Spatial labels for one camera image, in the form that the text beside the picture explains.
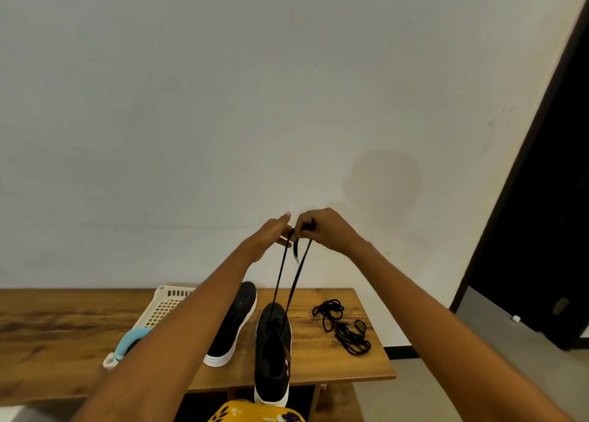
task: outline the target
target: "table leg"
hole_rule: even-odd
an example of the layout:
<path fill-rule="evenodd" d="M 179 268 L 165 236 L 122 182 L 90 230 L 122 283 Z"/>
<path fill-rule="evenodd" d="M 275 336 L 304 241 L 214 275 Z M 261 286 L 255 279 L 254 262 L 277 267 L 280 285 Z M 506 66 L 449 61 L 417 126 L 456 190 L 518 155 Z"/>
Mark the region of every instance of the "table leg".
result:
<path fill-rule="evenodd" d="M 313 391 L 313 399 L 311 400 L 311 408 L 309 409 L 309 418 L 307 422 L 313 422 L 315 419 L 315 410 L 317 410 L 317 402 L 319 401 L 319 393 L 321 392 L 321 384 L 317 383 Z"/>

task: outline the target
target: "white plastic basket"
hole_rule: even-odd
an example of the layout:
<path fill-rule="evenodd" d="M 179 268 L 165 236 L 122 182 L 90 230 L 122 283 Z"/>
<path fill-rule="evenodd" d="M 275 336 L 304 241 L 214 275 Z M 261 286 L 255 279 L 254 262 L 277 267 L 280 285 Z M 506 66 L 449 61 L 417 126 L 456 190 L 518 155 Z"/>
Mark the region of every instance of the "white plastic basket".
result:
<path fill-rule="evenodd" d="M 149 303 L 131 329 L 152 328 L 193 291 L 193 287 L 160 285 L 153 294 L 151 303 Z M 102 366 L 107 370 L 112 370 L 117 364 L 118 361 L 114 358 L 114 352 L 108 354 L 107 358 L 102 362 Z"/>

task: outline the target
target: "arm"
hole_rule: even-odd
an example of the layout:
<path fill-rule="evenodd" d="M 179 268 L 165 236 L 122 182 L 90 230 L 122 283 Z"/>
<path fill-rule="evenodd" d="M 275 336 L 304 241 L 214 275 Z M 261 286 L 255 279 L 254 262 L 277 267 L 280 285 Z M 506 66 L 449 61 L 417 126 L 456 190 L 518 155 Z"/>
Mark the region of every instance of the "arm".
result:
<path fill-rule="evenodd" d="M 315 220 L 315 231 L 301 231 Z M 296 234 L 348 256 L 364 274 L 423 362 L 467 421 L 567 421 L 527 380 L 456 316 L 388 262 L 334 210 L 298 218 Z"/>
<path fill-rule="evenodd" d="M 172 421 L 248 267 L 286 243 L 291 215 L 270 219 L 183 300 L 107 375 L 75 422 Z"/>

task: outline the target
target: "hand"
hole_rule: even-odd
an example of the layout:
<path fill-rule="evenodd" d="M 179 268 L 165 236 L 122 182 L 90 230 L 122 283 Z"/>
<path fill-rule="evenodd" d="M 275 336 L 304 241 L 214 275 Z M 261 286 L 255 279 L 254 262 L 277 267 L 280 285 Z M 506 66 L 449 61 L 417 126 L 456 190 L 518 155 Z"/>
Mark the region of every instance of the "hand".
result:
<path fill-rule="evenodd" d="M 315 220 L 315 230 L 302 230 L 304 222 Z M 297 220 L 294 239 L 315 240 L 327 248 L 349 256 L 355 245 L 364 242 L 358 233 L 331 208 L 314 209 L 302 213 Z"/>
<path fill-rule="evenodd" d="M 286 238 L 292 227 L 289 225 L 291 213 L 287 212 L 278 219 L 269 219 L 261 228 L 247 238 L 244 242 L 248 242 L 249 247 L 254 255 L 254 262 L 260 261 L 266 250 L 268 250 L 273 243 L 286 246 Z"/>

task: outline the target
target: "shoelace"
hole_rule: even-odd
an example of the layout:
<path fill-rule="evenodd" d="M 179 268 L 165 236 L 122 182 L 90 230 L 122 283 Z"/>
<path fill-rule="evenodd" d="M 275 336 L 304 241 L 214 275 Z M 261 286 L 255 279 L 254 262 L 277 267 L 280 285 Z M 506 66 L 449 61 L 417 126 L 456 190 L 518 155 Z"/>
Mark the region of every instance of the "shoelace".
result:
<path fill-rule="evenodd" d="M 328 299 L 319 306 L 314 307 L 312 314 L 314 317 L 318 314 L 323 315 L 323 330 L 325 332 L 335 330 L 336 340 L 341 343 L 346 351 L 352 355 L 364 355 L 371 348 L 370 342 L 364 338 L 366 336 L 366 323 L 362 320 L 354 321 L 354 327 L 359 333 L 352 331 L 349 328 L 349 323 L 340 321 L 343 318 L 344 309 L 338 299 Z M 329 329 L 325 325 L 325 320 L 331 323 Z"/>
<path fill-rule="evenodd" d="M 312 219 L 311 222 L 304 222 L 302 225 L 302 230 L 308 230 L 308 231 L 315 230 L 315 219 Z M 282 255 L 282 263 L 280 264 L 280 271 L 278 273 L 278 281 L 276 282 L 276 289 L 274 290 L 274 299 L 272 299 L 272 307 L 270 307 L 270 318 L 268 319 L 268 322 L 266 322 L 268 329 L 270 329 L 271 326 L 274 326 L 274 324 L 272 324 L 272 312 L 274 311 L 274 303 L 276 302 L 276 293 L 278 292 L 278 286 L 280 285 L 280 278 L 282 277 L 282 270 L 284 269 L 284 261 L 286 259 L 286 253 L 289 250 L 289 242 L 291 241 L 291 238 L 293 237 L 294 234 L 295 234 L 295 229 L 293 228 L 289 232 L 289 236 L 286 240 L 286 247 L 284 247 L 284 254 Z M 293 294 L 295 293 L 296 283 L 298 282 L 298 277 L 300 276 L 301 270 L 303 270 L 303 264 L 305 263 L 305 258 L 307 257 L 307 253 L 309 252 L 309 247 L 311 246 L 311 242 L 312 241 L 309 240 L 309 243 L 307 244 L 307 248 L 305 249 L 305 254 L 303 255 L 303 259 L 301 259 L 300 262 L 298 262 L 298 240 L 296 240 L 295 243 L 293 244 L 293 254 L 294 254 L 294 259 L 298 263 L 298 269 L 296 271 L 296 275 L 294 276 L 294 281 L 293 281 L 293 284 L 291 287 L 291 293 L 289 294 L 289 300 L 286 303 L 286 309 L 284 310 L 284 317 L 282 318 L 282 323 L 280 324 L 279 333 L 282 333 L 282 331 L 284 329 L 284 323 L 286 323 L 286 315 L 289 312 L 289 307 L 291 306 L 291 300 L 293 298 Z"/>

